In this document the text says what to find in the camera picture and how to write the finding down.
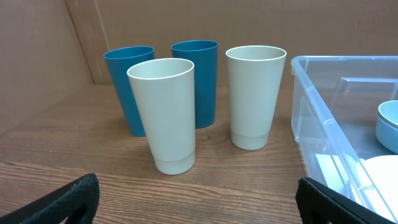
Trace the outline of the pink plate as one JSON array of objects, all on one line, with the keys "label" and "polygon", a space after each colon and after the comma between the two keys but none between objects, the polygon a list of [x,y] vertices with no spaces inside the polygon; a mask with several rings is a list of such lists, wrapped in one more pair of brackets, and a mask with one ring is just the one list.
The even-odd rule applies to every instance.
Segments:
[{"label": "pink plate", "polygon": [[397,156],[361,159],[355,168],[365,207],[397,223]]}]

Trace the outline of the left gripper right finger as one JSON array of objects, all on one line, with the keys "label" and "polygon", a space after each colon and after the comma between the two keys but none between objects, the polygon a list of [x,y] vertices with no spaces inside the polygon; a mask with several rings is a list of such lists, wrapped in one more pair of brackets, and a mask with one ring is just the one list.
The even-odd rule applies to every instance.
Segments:
[{"label": "left gripper right finger", "polygon": [[303,224],[394,224],[310,177],[298,181],[295,200]]}]

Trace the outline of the beige cup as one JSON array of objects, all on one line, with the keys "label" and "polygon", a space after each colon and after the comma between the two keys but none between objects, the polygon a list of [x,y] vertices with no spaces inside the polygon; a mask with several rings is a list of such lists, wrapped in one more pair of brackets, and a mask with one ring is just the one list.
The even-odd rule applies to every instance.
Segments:
[{"label": "beige cup", "polygon": [[255,151],[268,141],[287,52],[247,45],[226,51],[231,140]]},{"label": "beige cup", "polygon": [[161,58],[127,70],[156,168],[179,175],[195,163],[194,63]]}]

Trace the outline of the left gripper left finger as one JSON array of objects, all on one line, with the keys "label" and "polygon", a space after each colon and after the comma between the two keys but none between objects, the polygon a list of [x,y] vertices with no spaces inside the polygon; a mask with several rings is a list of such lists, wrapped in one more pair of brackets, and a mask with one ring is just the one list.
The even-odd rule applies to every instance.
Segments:
[{"label": "left gripper left finger", "polygon": [[1,223],[92,224],[100,200],[97,176],[86,174],[1,217]]}]

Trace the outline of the light blue small bowl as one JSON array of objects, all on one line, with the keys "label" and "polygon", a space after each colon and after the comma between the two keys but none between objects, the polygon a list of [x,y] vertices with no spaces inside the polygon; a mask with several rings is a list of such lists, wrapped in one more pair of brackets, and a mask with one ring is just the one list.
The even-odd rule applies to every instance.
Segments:
[{"label": "light blue small bowl", "polygon": [[397,125],[387,121],[379,113],[376,119],[376,137],[384,147],[397,154]]}]

